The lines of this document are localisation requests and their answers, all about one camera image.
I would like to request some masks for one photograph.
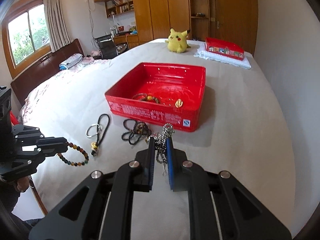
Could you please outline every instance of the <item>stuffed toy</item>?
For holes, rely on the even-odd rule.
[[[168,43],[168,49],[173,52],[182,53],[185,52],[187,48],[191,48],[187,44],[187,36],[189,32],[190,31],[188,30],[183,33],[179,33],[171,28],[170,36],[168,37],[168,40],[165,41]]]

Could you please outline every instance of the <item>wooden headboard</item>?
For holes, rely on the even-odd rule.
[[[60,71],[59,64],[75,53],[84,56],[78,39],[54,53],[47,54],[12,81],[11,87],[20,104],[23,106],[28,94],[42,82],[58,73]]]

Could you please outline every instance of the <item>silver screw head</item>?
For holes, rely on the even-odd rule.
[[[102,172],[101,172],[101,171],[93,171],[93,172],[91,173],[91,178],[93,178],[93,179],[98,179],[98,178],[101,177],[101,175],[102,175]]]
[[[131,168],[137,168],[140,165],[140,163],[138,161],[132,161],[129,163],[129,166]]]
[[[183,167],[186,167],[186,168],[191,168],[192,165],[193,165],[193,163],[192,163],[191,161],[184,161],[184,162],[182,163],[182,166],[183,166]]]
[[[229,179],[231,175],[229,171],[222,171],[220,172],[220,176],[224,179]]]

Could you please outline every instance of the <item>black cord necklace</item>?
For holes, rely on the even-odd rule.
[[[97,155],[98,150],[99,150],[99,146],[102,143],[102,141],[103,141],[103,139],[104,139],[104,137],[105,137],[105,135],[107,133],[107,130],[108,130],[109,126],[110,126],[110,116],[108,114],[100,115],[97,123],[100,125],[100,121],[101,121],[102,117],[104,117],[104,116],[108,117],[108,123],[107,123],[107,126],[106,126],[106,128],[104,129],[104,131],[102,133],[101,138],[100,138],[100,135],[99,135],[100,134],[99,133],[99,127],[97,126],[97,141],[91,143],[91,149],[92,149],[91,155],[92,156],[96,156]]]
[[[128,128],[127,126],[127,122],[128,121],[134,121],[135,124],[133,126],[133,129]],[[126,128],[128,130],[128,132],[123,133],[123,135],[121,136],[121,139],[123,141],[128,141],[129,144],[131,145],[136,145],[142,136],[146,136],[147,138],[152,134],[151,130],[149,129],[149,127],[146,125],[145,122],[141,122],[141,121],[137,121],[134,119],[126,119],[123,121],[123,127]],[[133,137],[135,135],[138,135],[138,138],[135,141],[132,141]]]

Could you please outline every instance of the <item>silver chain necklace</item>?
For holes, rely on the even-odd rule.
[[[147,141],[150,141],[151,137],[155,139],[156,150],[157,150],[156,160],[158,163],[163,164],[164,176],[166,173],[165,165],[167,164],[167,145],[166,145],[167,138],[171,137],[173,133],[174,133],[174,130],[173,130],[172,124],[166,123],[163,126],[162,134],[160,134],[159,132],[156,132],[154,134],[151,134],[147,140]]]

